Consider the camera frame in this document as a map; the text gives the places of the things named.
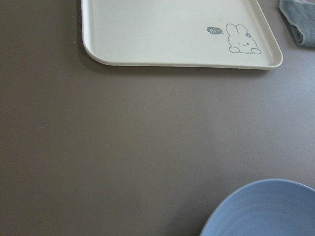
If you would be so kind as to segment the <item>grey folded cloth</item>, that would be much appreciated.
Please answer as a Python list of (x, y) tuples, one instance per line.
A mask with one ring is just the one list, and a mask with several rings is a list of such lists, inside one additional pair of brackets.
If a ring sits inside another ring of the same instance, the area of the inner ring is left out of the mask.
[(296, 44), (315, 47), (315, 3), (307, 0), (280, 0), (279, 9), (287, 20)]

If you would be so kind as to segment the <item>cream rabbit tray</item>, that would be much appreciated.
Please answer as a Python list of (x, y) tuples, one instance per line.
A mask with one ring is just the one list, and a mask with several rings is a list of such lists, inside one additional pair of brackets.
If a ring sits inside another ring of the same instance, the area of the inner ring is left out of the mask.
[(277, 68), (283, 55), (256, 0), (83, 0), (82, 39), (111, 66)]

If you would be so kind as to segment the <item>blue plate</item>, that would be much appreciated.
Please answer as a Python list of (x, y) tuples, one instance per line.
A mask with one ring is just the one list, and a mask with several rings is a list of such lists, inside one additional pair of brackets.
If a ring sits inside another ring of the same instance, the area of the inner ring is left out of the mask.
[(210, 215), (202, 236), (313, 236), (314, 189), (285, 179), (247, 184)]

